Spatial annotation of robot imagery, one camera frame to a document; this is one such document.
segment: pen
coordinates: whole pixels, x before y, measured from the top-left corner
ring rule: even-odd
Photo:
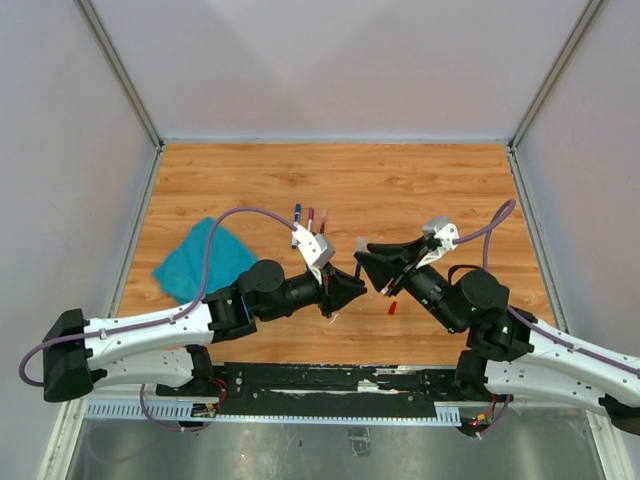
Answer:
[[[320,221],[320,235],[324,233],[324,226],[327,224],[327,210],[322,211],[322,220]]]
[[[296,203],[296,209],[293,213],[293,224],[296,227],[300,225],[300,212],[302,212],[302,205]],[[291,248],[298,248],[298,242],[295,237],[291,237]]]
[[[312,225],[313,225],[313,208],[309,207],[309,223],[307,225],[307,230],[311,231]]]
[[[358,237],[358,251],[359,252],[363,252],[365,250],[367,246],[367,237]],[[360,280],[360,271],[362,270],[362,265],[360,265],[360,262],[358,262],[356,264],[356,273],[355,273],[355,277],[356,280]]]

